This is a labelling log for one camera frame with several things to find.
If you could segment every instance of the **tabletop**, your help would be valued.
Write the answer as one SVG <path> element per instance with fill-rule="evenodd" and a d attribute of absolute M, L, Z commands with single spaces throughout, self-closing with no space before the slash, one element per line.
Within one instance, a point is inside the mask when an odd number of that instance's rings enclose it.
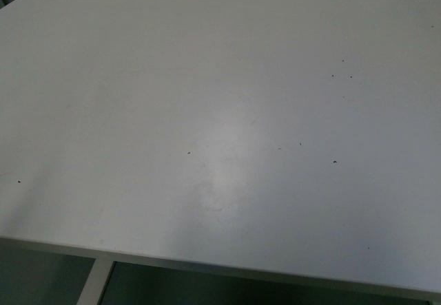
<path fill-rule="evenodd" d="M 441 296 L 440 52 L 441 0 L 16 0 L 0 242 Z"/>

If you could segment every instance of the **table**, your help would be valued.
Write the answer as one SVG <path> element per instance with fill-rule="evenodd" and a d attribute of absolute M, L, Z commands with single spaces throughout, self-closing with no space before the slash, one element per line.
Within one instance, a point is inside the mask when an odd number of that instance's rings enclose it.
<path fill-rule="evenodd" d="M 440 301 L 440 36 L 441 0 L 17 0 L 0 242 Z"/>

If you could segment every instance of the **floor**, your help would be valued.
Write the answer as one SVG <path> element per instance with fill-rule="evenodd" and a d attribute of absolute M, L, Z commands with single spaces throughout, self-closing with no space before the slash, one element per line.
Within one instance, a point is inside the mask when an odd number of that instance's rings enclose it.
<path fill-rule="evenodd" d="M 0 247 L 0 304 L 74 305 L 93 259 Z M 101 305 L 427 305 L 427 302 L 116 263 Z"/>

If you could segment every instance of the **white tabletop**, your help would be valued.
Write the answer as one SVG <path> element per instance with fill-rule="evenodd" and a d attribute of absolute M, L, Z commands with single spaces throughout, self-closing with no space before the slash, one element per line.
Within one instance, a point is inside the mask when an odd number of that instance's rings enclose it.
<path fill-rule="evenodd" d="M 17 0 L 0 237 L 441 295 L 441 0 Z"/>

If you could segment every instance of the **white table leg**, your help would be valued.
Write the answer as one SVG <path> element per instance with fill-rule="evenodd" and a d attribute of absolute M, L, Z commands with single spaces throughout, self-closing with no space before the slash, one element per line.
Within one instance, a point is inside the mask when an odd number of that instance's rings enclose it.
<path fill-rule="evenodd" d="M 113 266 L 113 260 L 95 259 L 76 305 L 99 305 Z"/>

